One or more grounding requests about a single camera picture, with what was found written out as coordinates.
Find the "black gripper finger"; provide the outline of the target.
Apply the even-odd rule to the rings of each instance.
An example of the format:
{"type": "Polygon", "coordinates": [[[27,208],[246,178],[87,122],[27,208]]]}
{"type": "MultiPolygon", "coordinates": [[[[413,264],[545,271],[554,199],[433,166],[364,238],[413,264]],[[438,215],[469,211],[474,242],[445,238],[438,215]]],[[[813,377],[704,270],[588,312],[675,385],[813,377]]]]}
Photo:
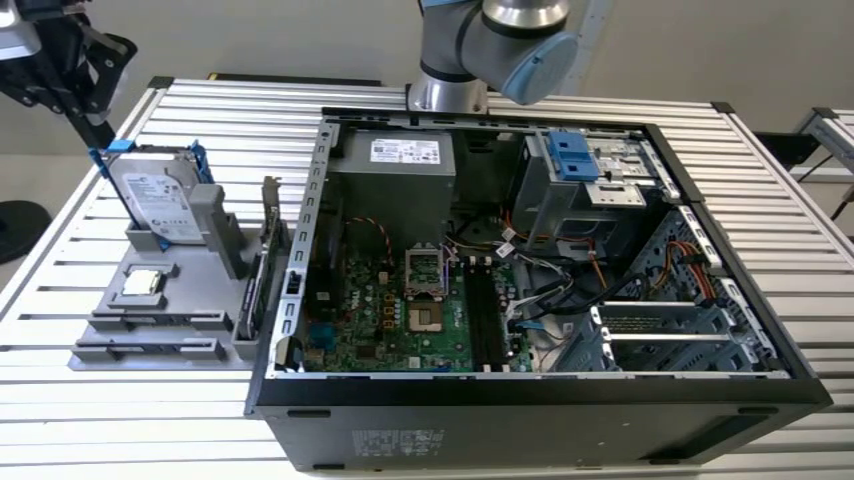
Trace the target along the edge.
{"type": "Polygon", "coordinates": [[[106,122],[110,104],[125,68],[135,56],[135,44],[113,34],[93,34],[85,49],[86,75],[90,85],[83,90],[83,118],[89,125],[89,147],[105,147],[114,133],[106,122]]]}
{"type": "Polygon", "coordinates": [[[78,95],[61,85],[41,84],[33,79],[1,76],[1,92],[27,108],[41,105],[63,116],[82,143],[99,147],[99,127],[87,119],[78,95]]]}

